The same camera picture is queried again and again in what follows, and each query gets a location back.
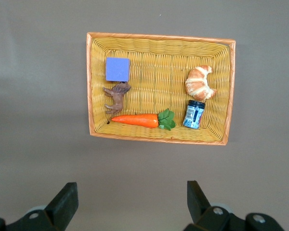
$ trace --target wicker basket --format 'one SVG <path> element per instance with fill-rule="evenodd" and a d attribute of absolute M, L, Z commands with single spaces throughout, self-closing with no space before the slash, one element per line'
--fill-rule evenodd
<path fill-rule="evenodd" d="M 236 42 L 221 38 L 195 38 L 138 34 L 87 34 L 89 128 L 93 136 L 169 143 L 226 145 L 231 122 L 235 80 Z M 130 59 L 131 90 L 124 96 L 123 114 L 155 113 L 169 108 L 175 113 L 171 131 L 111 122 L 104 104 L 112 99 L 103 87 L 116 83 L 105 79 L 106 57 Z M 208 75 L 216 95 L 206 101 L 200 129 L 182 125 L 188 100 L 185 91 L 189 71 L 210 65 Z"/>

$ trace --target blue square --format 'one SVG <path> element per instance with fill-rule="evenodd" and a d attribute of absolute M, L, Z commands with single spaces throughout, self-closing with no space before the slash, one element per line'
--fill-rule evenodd
<path fill-rule="evenodd" d="M 130 60 L 124 58 L 106 58 L 106 80 L 128 82 L 130 78 Z"/>

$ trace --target carrot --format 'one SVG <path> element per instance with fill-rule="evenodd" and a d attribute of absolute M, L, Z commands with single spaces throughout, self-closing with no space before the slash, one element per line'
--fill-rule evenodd
<path fill-rule="evenodd" d="M 158 116 L 156 114 L 119 115 L 117 117 L 113 117 L 111 120 L 114 122 L 139 125 L 147 128 L 158 127 Z"/>
<path fill-rule="evenodd" d="M 173 121 L 174 113 L 166 109 L 165 111 L 156 114 L 140 114 L 140 115 L 119 115 L 113 117 L 111 121 L 123 124 L 139 125 L 147 128 L 161 128 L 171 130 L 175 127 Z"/>

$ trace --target brown toy animal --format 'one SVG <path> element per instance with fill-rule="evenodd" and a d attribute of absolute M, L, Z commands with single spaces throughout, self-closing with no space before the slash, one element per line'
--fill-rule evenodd
<path fill-rule="evenodd" d="M 192 69 L 185 82 L 186 92 L 196 100 L 208 100 L 217 92 L 208 86 L 207 75 L 212 73 L 212 68 L 207 65 L 197 66 Z"/>
<path fill-rule="evenodd" d="M 112 89 L 103 88 L 105 95 L 112 97 L 115 102 L 111 106 L 105 104 L 105 107 L 110 109 L 110 111 L 107 111 L 106 114 L 112 114 L 111 117 L 113 117 L 123 109 L 123 96 L 130 89 L 131 86 L 127 82 L 118 83 Z"/>

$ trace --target bread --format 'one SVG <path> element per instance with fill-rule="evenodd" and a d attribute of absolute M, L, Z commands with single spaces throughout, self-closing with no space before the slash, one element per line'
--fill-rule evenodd
<path fill-rule="evenodd" d="M 187 94 L 193 96 L 197 101 L 208 100 L 217 92 L 208 86 L 207 75 L 212 73 L 212 68 L 207 65 L 197 66 L 190 71 L 185 82 Z"/>

